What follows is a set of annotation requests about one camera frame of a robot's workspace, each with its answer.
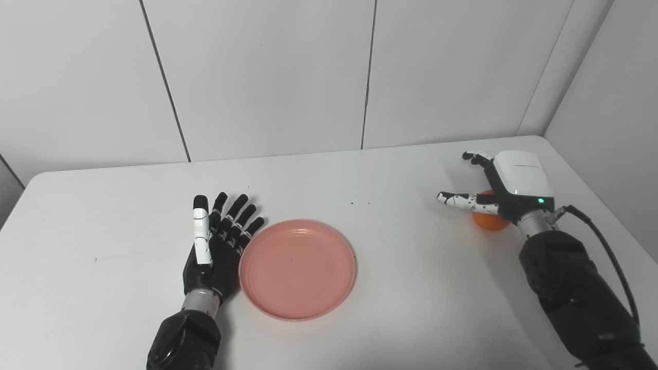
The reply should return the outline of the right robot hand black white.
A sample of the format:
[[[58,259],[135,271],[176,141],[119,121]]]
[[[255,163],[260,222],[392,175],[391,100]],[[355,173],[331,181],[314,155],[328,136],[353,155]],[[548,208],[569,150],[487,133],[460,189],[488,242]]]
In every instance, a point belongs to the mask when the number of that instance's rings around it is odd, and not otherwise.
[[[498,154],[465,151],[462,159],[483,168],[490,194],[470,195],[441,191],[437,200],[447,206],[474,213],[492,214],[519,224],[525,216],[555,211],[552,187],[536,154],[507,150]]]

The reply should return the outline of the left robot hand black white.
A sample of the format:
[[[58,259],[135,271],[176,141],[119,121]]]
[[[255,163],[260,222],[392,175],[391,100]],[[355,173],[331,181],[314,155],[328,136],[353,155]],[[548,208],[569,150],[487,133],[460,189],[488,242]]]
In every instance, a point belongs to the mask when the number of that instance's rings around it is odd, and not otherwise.
[[[184,265],[184,293],[209,290],[223,304],[239,287],[239,264],[254,235],[265,224],[254,216],[256,205],[241,194],[224,212],[228,195],[218,194],[209,207],[206,196],[197,195],[193,202],[194,241]]]

